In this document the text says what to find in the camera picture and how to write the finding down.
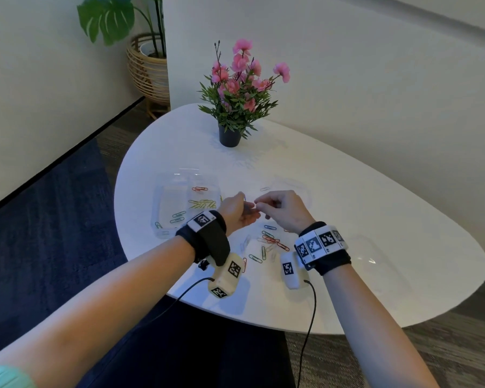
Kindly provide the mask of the person's left hand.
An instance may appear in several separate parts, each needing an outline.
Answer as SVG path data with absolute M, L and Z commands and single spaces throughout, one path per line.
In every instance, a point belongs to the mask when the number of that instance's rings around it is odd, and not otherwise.
M 232 235 L 234 232 L 249 226 L 249 225 L 238 225 L 236 223 L 236 195 L 225 198 L 221 203 L 220 208 L 218 209 L 218 212 L 220 213 L 220 215 L 222 216 L 226 224 L 227 237 Z

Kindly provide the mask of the green monstera plant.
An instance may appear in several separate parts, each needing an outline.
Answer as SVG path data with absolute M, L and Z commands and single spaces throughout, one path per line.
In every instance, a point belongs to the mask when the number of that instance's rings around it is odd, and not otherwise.
M 152 0 L 155 6 L 156 23 L 150 11 L 143 12 L 134 5 L 134 0 L 83 0 L 77 5 L 80 27 L 92 43 L 102 35 L 103 43 L 111 46 L 128 37 L 136 21 L 136 12 L 145 21 L 154 51 L 153 58 L 167 58 L 163 21 L 163 0 Z

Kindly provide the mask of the dark blue rug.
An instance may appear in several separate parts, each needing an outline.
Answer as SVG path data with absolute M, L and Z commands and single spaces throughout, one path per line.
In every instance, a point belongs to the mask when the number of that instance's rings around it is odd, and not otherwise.
M 127 261 L 95 139 L 0 208 L 0 350 Z M 179 303 L 78 388 L 296 388 L 285 333 Z

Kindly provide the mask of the pink flower plant black pot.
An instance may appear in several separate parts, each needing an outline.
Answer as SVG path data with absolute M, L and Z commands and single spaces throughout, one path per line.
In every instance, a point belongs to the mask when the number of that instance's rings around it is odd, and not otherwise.
M 262 66 L 251 50 L 252 40 L 238 39 L 233 48 L 230 66 L 221 63 L 220 41 L 214 43 L 216 60 L 210 75 L 209 84 L 200 84 L 200 98 L 209 105 L 199 105 L 199 109 L 212 116 L 218 123 L 219 141 L 228 148 L 239 145 L 242 138 L 247 139 L 257 120 L 267 117 L 278 105 L 272 101 L 271 92 L 277 80 L 285 84 L 291 79 L 287 63 L 274 66 L 272 76 L 262 77 Z

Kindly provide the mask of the clear plastic lid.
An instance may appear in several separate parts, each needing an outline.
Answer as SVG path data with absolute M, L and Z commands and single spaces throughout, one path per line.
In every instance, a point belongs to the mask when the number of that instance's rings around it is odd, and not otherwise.
M 371 238 L 363 234 L 351 234 L 344 240 L 352 265 L 362 279 L 386 280 L 393 275 L 390 260 Z

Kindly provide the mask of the black left wristband with tag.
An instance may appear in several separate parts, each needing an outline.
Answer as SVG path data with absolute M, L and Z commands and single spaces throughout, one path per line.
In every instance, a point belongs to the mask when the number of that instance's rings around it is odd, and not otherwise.
M 196 264 L 211 257 L 215 266 L 221 267 L 231 252 L 226 223 L 216 210 L 205 210 L 197 214 L 179 228 L 175 235 L 182 237 L 194 249 Z

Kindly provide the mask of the person's right hand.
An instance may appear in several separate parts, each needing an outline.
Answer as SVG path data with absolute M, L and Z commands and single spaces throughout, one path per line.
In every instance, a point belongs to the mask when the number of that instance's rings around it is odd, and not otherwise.
M 309 210 L 304 205 L 301 197 L 295 191 L 276 191 L 284 192 L 284 199 L 282 200 L 283 219 L 276 221 L 279 226 L 289 232 L 299 235 L 316 222 Z

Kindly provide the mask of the person's right forearm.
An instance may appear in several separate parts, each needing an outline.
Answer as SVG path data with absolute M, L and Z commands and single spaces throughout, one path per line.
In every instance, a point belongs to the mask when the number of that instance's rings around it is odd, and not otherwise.
M 440 388 L 420 353 L 350 265 L 323 280 L 371 388 Z

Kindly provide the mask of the person's left forearm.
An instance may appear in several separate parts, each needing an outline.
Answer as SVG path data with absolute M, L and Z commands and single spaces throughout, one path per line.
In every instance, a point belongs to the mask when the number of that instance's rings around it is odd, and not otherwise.
M 104 275 L 0 350 L 0 366 L 36 388 L 74 388 L 146 316 L 193 264 L 176 236 Z

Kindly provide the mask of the wicker basket planter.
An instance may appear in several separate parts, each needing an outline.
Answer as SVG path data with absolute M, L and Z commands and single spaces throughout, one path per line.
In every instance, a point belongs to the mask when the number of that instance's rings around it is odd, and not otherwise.
M 171 104 L 167 60 L 149 57 L 142 52 L 155 52 L 150 37 L 149 32 L 143 32 L 130 39 L 127 46 L 127 63 L 135 87 L 145 98 L 148 117 L 156 120 L 170 111 Z

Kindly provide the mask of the black right wristband with tags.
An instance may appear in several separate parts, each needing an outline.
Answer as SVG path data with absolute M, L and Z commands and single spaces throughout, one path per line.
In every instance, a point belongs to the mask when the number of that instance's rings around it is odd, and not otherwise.
M 321 276 L 335 268 L 350 265 L 348 244 L 335 226 L 316 221 L 305 228 L 294 244 L 298 258 L 307 271 L 316 270 Z

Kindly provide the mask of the teal sleeve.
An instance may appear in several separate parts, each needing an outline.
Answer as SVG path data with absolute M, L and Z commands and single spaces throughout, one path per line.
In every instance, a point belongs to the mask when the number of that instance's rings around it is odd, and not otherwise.
M 23 371 L 10 366 L 0 366 L 0 388 L 37 388 Z

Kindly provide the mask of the pile of coloured paper clips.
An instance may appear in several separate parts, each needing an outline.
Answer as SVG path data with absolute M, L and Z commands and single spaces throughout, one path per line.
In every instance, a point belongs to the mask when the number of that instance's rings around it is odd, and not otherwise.
M 281 254 L 290 252 L 291 248 L 284 244 L 270 230 L 277 227 L 264 225 L 264 229 L 247 234 L 240 243 L 239 250 L 243 259 L 243 272 L 248 270 L 250 262 L 262 265 L 264 262 L 274 262 Z

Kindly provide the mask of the clear plastic compartment tray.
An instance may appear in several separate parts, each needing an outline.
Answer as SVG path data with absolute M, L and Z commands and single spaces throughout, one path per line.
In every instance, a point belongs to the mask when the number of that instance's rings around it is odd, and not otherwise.
M 208 187 L 208 191 L 195 192 L 192 187 Z M 212 209 L 189 209 L 188 200 L 216 200 L 219 208 L 222 197 L 217 176 L 193 168 L 180 168 L 170 173 L 159 174 L 153 194 L 153 209 L 151 212 L 151 228 L 160 240 L 167 240 L 176 231 L 197 214 Z M 185 210 L 185 220 L 169 223 L 172 215 Z M 162 229 L 156 229 L 154 222 L 158 221 Z

